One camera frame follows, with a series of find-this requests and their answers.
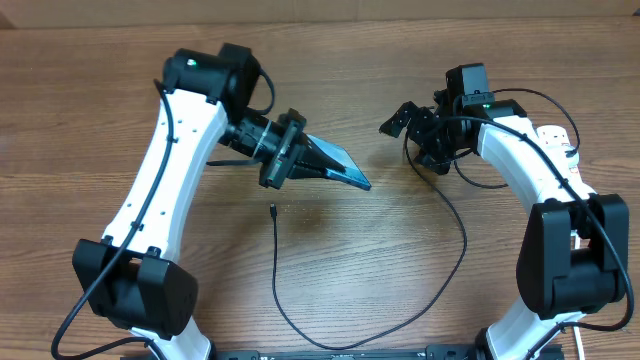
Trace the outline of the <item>Galaxy smartphone blue screen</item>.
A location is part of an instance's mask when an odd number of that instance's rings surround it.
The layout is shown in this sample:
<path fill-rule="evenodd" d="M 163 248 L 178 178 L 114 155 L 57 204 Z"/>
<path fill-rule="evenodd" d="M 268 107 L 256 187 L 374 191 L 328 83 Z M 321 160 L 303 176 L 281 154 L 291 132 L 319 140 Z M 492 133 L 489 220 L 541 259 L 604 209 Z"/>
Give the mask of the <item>Galaxy smartphone blue screen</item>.
<path fill-rule="evenodd" d="M 365 191 L 371 189 L 370 182 L 344 148 L 313 135 L 309 135 L 308 138 L 320 151 L 343 167 L 343 170 L 339 170 L 335 165 L 325 166 L 326 178 L 343 182 Z"/>

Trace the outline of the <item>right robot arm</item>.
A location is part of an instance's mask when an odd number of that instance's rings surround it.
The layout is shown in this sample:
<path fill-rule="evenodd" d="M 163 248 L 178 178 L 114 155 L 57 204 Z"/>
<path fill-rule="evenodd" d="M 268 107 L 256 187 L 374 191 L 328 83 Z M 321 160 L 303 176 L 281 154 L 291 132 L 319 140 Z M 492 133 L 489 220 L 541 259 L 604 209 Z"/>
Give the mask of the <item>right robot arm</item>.
<path fill-rule="evenodd" d="M 383 134 L 415 143 L 413 167 L 444 175 L 474 153 L 504 178 L 528 215 L 516 264 L 518 298 L 470 345 L 432 345 L 435 358 L 558 359 L 553 338 L 585 328 L 610 303 L 635 304 L 628 267 L 629 210 L 601 195 L 578 170 L 578 145 L 562 129 L 535 127 L 514 100 L 502 100 L 480 63 L 446 74 L 435 107 L 404 103 Z"/>

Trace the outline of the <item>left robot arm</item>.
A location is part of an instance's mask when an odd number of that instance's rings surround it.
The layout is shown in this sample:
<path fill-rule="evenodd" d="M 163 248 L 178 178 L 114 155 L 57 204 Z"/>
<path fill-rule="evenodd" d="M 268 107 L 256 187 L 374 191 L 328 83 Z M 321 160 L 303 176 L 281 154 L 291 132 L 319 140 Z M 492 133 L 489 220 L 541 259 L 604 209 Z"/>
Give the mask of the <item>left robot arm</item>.
<path fill-rule="evenodd" d="M 217 55 L 181 49 L 168 58 L 156 84 L 157 125 L 130 192 L 102 238 L 80 240 L 74 251 L 81 303 L 128 330 L 156 359 L 216 355 L 193 317 L 197 281 L 178 261 L 190 204 L 217 144 L 259 164 L 263 187 L 323 178 L 369 188 L 343 148 L 305 133 L 298 112 L 273 121 L 250 107 L 264 75 L 239 45 L 225 44 Z"/>

